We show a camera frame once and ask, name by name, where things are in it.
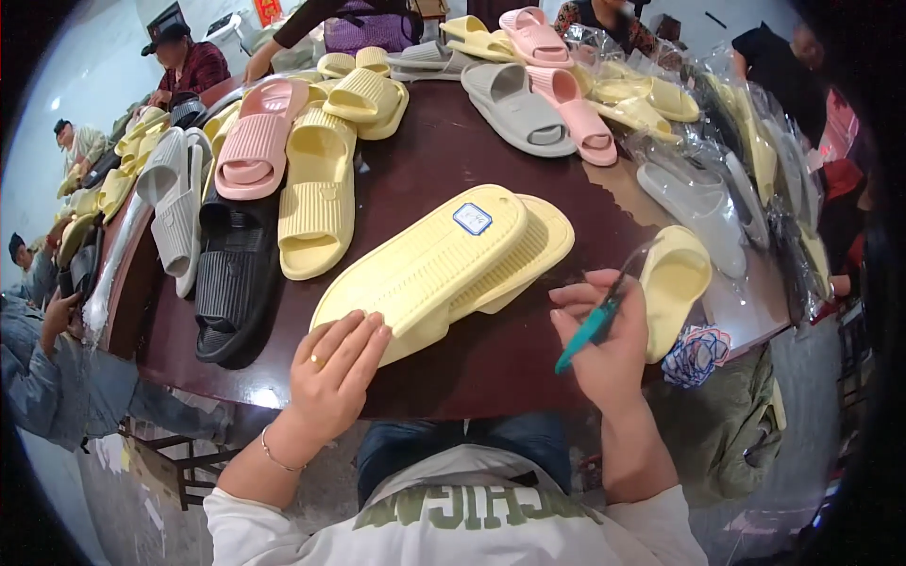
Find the silver bangle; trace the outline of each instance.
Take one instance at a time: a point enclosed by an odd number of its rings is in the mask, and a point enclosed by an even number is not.
[[[274,424],[274,423],[271,423],[271,424],[267,425],[267,426],[264,428],[264,430],[261,431],[261,447],[265,450],[265,454],[267,455],[267,457],[270,459],[271,462],[273,462],[273,463],[279,465],[280,467],[282,467],[282,468],[283,468],[284,470],[286,470],[287,472],[298,472],[298,471],[300,471],[300,470],[304,470],[304,469],[307,467],[307,465],[303,465],[303,466],[301,466],[301,467],[288,467],[288,466],[285,466],[285,465],[283,465],[283,464],[280,464],[279,462],[277,462],[276,460],[274,460],[274,457],[273,457],[273,456],[271,456],[271,449],[267,447],[267,443],[265,442],[265,433],[267,432],[267,429],[271,427],[272,424]]]

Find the teal scissors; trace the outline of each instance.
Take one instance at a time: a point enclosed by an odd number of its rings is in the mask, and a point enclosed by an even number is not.
[[[564,348],[564,353],[560,354],[560,359],[554,365],[555,373],[563,373],[567,368],[573,365],[573,356],[579,350],[585,347],[585,344],[591,343],[595,346],[607,340],[607,335],[611,331],[613,319],[620,309],[620,303],[624,293],[622,292],[622,282],[626,277],[626,272],[632,265],[632,261],[639,255],[647,254],[651,247],[657,243],[657,240],[640,245],[629,254],[629,258],[623,262],[620,268],[620,274],[617,275],[616,281],[611,285],[610,291],[604,295],[604,300],[600,305],[595,307],[589,314],[579,330],[575,332]]]

